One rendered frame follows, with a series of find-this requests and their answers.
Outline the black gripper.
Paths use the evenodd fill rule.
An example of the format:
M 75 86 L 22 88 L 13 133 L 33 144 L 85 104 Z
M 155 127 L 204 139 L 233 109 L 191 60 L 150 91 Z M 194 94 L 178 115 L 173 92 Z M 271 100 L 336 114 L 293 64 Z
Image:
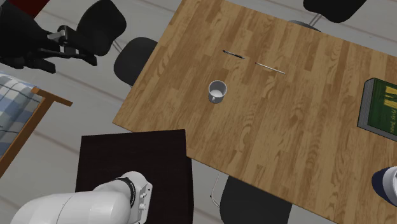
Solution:
M 61 25 L 56 33 L 50 34 L 8 0 L 0 5 L 0 63 L 4 65 L 53 74 L 55 65 L 45 58 L 75 58 L 96 66 L 94 51 L 93 44 L 84 35 L 67 25 Z

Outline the black chair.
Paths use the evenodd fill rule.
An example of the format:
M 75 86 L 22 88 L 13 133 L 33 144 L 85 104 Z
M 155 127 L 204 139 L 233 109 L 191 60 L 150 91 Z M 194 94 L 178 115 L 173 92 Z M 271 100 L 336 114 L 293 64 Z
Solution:
M 292 203 L 260 190 L 239 179 L 228 177 L 219 202 L 224 224 L 288 224 Z
M 84 12 L 77 32 L 94 45 L 95 55 L 104 56 L 126 27 L 125 17 L 112 0 L 98 0 Z M 129 41 L 115 60 L 115 75 L 124 83 L 133 86 L 156 45 L 156 41 L 147 37 L 137 37 Z
M 366 2 L 366 0 L 303 0 L 303 7 L 316 13 L 315 17 L 308 23 L 291 20 L 309 29 L 319 31 L 314 26 L 321 17 L 333 23 L 342 23 L 350 19 Z

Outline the wooden bed with plaid cover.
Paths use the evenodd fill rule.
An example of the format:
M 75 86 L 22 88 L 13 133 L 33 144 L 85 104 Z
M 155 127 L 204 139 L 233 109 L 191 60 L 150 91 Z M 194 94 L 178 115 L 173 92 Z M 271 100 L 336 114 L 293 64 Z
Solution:
M 0 71 L 0 178 L 54 102 L 73 104 Z

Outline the dark robot stand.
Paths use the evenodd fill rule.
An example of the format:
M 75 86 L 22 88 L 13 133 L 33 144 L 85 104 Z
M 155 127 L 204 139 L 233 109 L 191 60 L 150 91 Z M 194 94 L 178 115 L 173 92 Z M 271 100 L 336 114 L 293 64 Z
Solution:
M 192 161 L 185 130 L 130 132 L 81 138 L 76 192 L 140 172 L 153 185 L 145 224 L 193 224 Z

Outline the white mug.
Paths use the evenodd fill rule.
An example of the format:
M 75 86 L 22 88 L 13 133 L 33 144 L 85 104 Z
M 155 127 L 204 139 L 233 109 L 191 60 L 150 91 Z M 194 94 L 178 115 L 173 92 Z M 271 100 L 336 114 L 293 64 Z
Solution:
M 214 80 L 209 84 L 209 101 L 211 103 L 220 103 L 227 93 L 227 85 L 220 80 Z

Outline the black pen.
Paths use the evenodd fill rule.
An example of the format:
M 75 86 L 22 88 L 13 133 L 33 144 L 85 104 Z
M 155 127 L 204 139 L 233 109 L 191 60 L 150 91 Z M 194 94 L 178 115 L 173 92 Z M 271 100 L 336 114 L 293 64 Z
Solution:
M 229 51 L 226 51 L 226 50 L 223 50 L 223 52 L 224 53 L 226 53 L 226 54 L 229 54 L 229 55 L 233 55 L 234 57 L 237 57 L 237 58 L 240 58 L 240 59 L 245 59 L 243 56 L 241 56 L 241 55 L 237 55 L 237 54 L 235 54 L 235 53 L 232 53 L 232 52 L 229 52 Z

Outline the silver pen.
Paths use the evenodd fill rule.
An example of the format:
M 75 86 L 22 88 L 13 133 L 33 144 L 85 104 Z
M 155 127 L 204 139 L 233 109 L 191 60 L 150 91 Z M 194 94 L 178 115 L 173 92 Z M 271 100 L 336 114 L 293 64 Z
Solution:
M 286 74 L 285 72 L 282 72 L 282 71 L 280 71 L 280 70 L 278 70 L 278 69 L 274 69 L 274 68 L 272 68 L 272 67 L 269 67 L 269 66 L 260 64 L 260 63 L 258 63 L 258 62 L 255 62 L 255 64 L 256 64 L 256 65 L 259 65 L 259 66 L 262 66 L 262 67 L 265 67 L 265 68 L 267 68 L 267 69 L 270 69 L 270 70 L 272 70 L 272 71 L 281 73 L 281 74 Z

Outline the wooden table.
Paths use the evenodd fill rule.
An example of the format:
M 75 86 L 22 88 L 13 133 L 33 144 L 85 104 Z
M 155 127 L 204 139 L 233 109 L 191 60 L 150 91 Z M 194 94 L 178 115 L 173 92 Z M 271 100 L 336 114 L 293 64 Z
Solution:
M 397 166 L 397 142 L 357 126 L 370 78 L 397 84 L 397 57 L 225 0 L 182 0 L 113 121 L 183 129 L 190 158 L 336 223 L 397 224 L 371 184 Z M 227 85 L 217 104 L 214 80 Z

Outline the green book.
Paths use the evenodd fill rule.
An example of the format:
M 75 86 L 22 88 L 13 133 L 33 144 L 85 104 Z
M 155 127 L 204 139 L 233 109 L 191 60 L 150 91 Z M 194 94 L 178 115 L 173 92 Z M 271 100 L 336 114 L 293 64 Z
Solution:
M 365 81 L 357 126 L 397 142 L 397 85 Z

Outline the dark blue and white cup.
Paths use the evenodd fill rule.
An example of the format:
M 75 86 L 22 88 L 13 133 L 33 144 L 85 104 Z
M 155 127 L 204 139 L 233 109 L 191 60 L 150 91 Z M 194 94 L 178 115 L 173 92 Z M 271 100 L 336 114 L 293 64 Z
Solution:
M 372 187 L 378 196 L 397 207 L 397 166 L 375 172 L 372 176 Z

